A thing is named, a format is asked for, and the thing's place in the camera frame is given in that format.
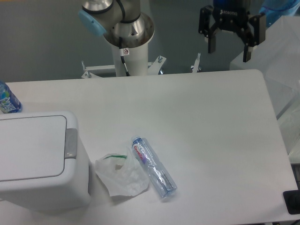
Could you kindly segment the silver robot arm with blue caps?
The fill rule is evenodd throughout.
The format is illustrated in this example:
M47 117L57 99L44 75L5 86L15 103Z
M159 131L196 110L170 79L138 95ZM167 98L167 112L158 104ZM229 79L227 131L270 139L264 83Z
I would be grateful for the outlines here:
M217 31L236 33L244 43L243 62L251 58L251 48L265 40L266 15L251 15L248 0L215 0L200 10L198 32L208 41L208 52L216 49ZM101 36L118 23L134 23L141 17L138 0L86 0L78 15L93 34Z

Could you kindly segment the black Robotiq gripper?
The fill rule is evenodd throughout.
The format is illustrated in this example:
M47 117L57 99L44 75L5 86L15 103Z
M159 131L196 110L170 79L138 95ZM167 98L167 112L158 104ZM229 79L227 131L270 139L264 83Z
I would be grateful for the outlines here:
M213 6L200 9L198 33L208 42L208 53L216 50L216 32L238 34L244 44L243 62L251 59L251 48L261 44L266 36L266 15L249 15L250 0L214 0ZM210 27L210 17L214 24Z

